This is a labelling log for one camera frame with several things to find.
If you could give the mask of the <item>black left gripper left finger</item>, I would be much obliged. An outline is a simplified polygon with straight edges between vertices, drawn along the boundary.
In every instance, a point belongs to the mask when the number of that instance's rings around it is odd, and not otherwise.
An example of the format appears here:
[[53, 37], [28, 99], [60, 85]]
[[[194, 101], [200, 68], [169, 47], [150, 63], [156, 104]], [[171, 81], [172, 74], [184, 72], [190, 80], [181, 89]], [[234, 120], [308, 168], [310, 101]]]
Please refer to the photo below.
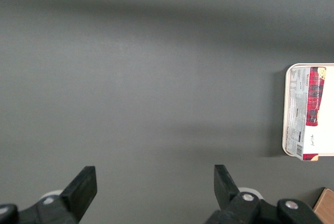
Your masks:
[[29, 208], [1, 204], [1, 223], [79, 223], [96, 194], [96, 168], [86, 166], [64, 190], [46, 193]]

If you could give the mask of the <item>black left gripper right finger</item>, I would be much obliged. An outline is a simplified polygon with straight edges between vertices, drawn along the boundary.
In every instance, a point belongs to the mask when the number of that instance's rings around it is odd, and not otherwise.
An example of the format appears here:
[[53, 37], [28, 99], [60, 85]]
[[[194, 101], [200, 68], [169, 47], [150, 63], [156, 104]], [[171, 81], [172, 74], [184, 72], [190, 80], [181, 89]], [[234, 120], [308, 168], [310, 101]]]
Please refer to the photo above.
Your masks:
[[220, 209], [205, 223], [322, 223], [303, 201], [284, 198], [274, 206], [240, 191], [224, 165], [214, 167], [214, 193]]

